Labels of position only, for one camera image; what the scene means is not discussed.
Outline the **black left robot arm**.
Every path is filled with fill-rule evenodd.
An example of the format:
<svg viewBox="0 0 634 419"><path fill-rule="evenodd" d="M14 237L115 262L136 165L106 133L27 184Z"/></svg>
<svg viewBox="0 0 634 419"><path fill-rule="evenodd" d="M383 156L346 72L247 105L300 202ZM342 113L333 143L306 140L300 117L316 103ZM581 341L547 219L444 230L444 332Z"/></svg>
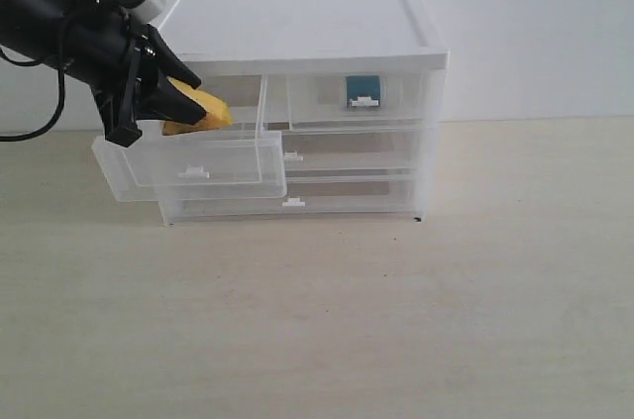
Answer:
<svg viewBox="0 0 634 419"><path fill-rule="evenodd" d="M4 143L32 140L54 127L67 78L90 88L105 139L120 147L142 136L141 121L195 125L207 114L176 86L196 89L200 78L122 0L1 0L1 48L21 55L14 65L45 65L57 79L51 118L33 132L2 136Z"/></svg>

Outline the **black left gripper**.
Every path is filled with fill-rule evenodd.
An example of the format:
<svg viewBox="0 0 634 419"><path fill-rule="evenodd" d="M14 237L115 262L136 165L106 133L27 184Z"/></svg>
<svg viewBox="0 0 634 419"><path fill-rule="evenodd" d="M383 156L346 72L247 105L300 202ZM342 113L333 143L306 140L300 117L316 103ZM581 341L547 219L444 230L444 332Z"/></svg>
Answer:
<svg viewBox="0 0 634 419"><path fill-rule="evenodd" d="M156 27L135 17L80 18L68 29L68 61L68 74L90 87L105 140L116 146L143 135L140 121L195 125L207 115L195 100L201 79Z"/></svg>

